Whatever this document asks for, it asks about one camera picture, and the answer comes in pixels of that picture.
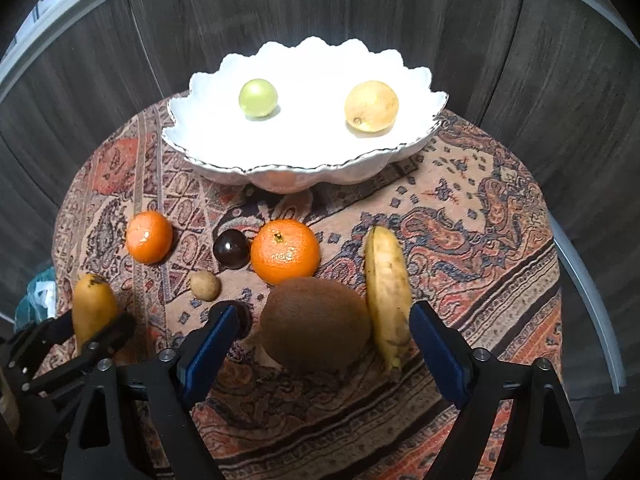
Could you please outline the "blue glass dish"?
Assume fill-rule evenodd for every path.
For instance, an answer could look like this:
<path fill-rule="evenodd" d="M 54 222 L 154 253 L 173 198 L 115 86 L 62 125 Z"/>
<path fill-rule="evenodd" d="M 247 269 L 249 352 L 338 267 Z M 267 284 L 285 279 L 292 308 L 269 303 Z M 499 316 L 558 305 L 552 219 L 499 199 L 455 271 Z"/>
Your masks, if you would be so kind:
<path fill-rule="evenodd" d="M 14 332 L 29 323 L 39 324 L 56 315 L 56 284 L 54 267 L 35 276 L 27 285 L 26 294 L 14 313 Z"/>

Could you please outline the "large orange tangerine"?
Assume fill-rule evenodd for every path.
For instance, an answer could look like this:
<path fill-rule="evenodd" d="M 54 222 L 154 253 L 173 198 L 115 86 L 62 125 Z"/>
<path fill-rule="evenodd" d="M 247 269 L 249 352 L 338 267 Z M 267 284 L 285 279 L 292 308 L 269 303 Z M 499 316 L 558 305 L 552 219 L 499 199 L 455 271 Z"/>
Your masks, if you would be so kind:
<path fill-rule="evenodd" d="M 320 261 L 320 244 L 314 232 L 293 219 L 266 223 L 250 245 L 250 265 L 269 285 L 313 276 Z"/>

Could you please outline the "small orange tangerine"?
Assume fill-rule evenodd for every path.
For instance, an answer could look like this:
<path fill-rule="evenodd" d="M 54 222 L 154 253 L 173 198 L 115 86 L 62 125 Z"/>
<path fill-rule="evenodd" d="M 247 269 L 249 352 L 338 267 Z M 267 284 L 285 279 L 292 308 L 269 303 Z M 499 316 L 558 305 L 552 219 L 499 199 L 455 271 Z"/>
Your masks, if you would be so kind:
<path fill-rule="evenodd" d="M 142 211 L 132 218 L 126 229 L 126 247 L 138 263 L 151 264 L 163 260 L 172 244 L 170 222 L 155 210 Z"/>

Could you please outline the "brown kiwi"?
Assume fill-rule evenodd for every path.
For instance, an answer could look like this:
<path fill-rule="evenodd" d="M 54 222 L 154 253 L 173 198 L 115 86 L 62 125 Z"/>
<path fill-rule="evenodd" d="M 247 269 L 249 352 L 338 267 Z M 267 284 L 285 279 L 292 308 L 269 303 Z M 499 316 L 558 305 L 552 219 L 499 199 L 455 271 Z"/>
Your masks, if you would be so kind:
<path fill-rule="evenodd" d="M 290 278 L 274 286 L 259 318 L 260 344 L 292 373 L 341 372 L 371 337 L 364 299 L 323 278 Z"/>

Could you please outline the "yellow lemon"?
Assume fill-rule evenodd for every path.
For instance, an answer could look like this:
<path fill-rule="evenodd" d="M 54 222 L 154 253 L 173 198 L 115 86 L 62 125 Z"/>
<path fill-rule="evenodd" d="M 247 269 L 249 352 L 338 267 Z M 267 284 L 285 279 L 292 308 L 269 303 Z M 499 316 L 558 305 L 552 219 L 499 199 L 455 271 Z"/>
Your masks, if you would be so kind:
<path fill-rule="evenodd" d="M 350 90 L 345 100 L 345 119 L 354 129 L 378 133 L 390 128 L 397 117 L 399 99 L 382 81 L 369 80 Z"/>

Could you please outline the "small yellow banana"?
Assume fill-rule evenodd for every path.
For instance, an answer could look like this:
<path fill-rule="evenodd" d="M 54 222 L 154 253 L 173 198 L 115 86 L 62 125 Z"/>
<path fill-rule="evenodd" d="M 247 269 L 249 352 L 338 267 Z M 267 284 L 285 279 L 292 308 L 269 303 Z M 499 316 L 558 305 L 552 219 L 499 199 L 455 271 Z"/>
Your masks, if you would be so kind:
<path fill-rule="evenodd" d="M 404 253 L 395 234 L 385 226 L 372 226 L 367 235 L 364 270 L 376 348 L 384 360 L 385 373 L 398 376 L 412 341 L 412 296 Z"/>

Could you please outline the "yellow mango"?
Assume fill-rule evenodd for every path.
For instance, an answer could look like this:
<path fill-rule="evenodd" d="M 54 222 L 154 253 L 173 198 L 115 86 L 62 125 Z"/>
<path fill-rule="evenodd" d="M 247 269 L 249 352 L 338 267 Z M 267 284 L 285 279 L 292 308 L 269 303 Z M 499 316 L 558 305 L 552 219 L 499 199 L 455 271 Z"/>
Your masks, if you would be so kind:
<path fill-rule="evenodd" d="M 72 320 L 77 351 L 118 318 L 120 307 L 111 285 L 101 275 L 88 273 L 76 284 L 73 293 Z"/>

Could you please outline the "small tan round fruit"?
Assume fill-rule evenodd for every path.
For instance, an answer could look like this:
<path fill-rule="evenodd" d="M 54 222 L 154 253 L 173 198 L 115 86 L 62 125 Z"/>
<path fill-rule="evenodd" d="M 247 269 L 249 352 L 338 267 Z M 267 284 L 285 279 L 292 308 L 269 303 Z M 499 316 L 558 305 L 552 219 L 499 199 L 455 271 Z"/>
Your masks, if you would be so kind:
<path fill-rule="evenodd" d="M 190 289 L 196 299 L 214 301 L 221 292 L 221 282 L 213 273 L 196 271 L 191 274 Z"/>

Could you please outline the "white scalloped bowl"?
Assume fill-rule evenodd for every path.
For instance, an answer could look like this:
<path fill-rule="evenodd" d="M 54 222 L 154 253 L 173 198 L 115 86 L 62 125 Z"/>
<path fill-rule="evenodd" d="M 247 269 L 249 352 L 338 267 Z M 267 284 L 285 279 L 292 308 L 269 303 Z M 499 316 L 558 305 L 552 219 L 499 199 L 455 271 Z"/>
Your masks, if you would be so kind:
<path fill-rule="evenodd" d="M 252 79 L 278 92 L 268 117 L 241 110 L 240 91 Z M 394 124 L 378 133 L 345 119 L 350 90 L 369 80 L 399 99 Z M 356 38 L 337 46 L 319 37 L 294 47 L 268 41 L 252 55 L 225 55 L 213 73 L 193 74 L 186 95 L 167 104 L 162 139 L 209 180 L 290 194 L 317 183 L 359 183 L 416 154 L 438 129 L 448 99 L 433 90 L 428 67 L 406 66 L 395 49 L 374 52 Z"/>

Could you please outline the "green apple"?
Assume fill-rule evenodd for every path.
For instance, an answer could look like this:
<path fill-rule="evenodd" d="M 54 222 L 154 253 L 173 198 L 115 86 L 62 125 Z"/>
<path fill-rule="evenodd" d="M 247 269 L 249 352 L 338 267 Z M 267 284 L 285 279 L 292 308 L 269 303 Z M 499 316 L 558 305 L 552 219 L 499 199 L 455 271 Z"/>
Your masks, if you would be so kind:
<path fill-rule="evenodd" d="M 252 79 L 242 87 L 239 104 L 249 118 L 268 117 L 278 106 L 278 92 L 269 81 Z"/>

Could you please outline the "patterned paisley tablecloth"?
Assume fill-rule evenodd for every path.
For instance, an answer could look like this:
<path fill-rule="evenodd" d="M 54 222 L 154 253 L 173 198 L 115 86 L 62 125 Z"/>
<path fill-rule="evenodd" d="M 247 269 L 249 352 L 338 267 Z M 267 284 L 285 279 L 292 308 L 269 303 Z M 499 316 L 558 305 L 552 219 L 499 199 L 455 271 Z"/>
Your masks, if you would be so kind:
<path fill-rule="evenodd" d="M 443 112 L 422 151 L 369 181 L 285 196 L 205 179 L 163 142 L 169 122 L 159 102 L 109 136 L 74 177 L 54 228 L 58 312 L 83 275 L 104 276 L 137 320 L 128 358 L 177 347 L 203 324 L 208 305 L 190 293 L 194 271 L 217 274 L 224 298 L 262 310 L 267 284 L 251 268 L 221 268 L 214 239 L 293 218 L 317 237 L 320 278 L 363 290 L 364 241 L 385 226 L 404 251 L 413 298 L 471 346 L 507 361 L 561 361 L 560 265 L 544 196 L 514 155 L 458 115 Z M 174 232 L 167 256 L 150 266 L 126 247 L 129 221 L 148 210 Z M 341 374 L 293 376 L 253 336 L 233 347 L 193 412 L 230 479 L 420 479 L 455 417 L 418 352 L 397 378 L 375 351 Z"/>

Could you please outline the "dark plum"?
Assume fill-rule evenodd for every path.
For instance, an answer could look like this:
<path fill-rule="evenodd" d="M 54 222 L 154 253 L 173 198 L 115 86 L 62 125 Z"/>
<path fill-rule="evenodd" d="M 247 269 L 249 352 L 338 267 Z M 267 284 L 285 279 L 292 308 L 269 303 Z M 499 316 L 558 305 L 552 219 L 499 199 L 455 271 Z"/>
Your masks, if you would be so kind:
<path fill-rule="evenodd" d="M 253 325 L 253 313 L 248 304 L 243 301 L 235 301 L 234 303 L 236 317 L 238 318 L 238 330 L 236 331 L 236 340 L 245 339 Z"/>
<path fill-rule="evenodd" d="M 239 230 L 221 232 L 214 241 L 214 256 L 228 269 L 241 269 L 250 261 L 250 242 Z"/>

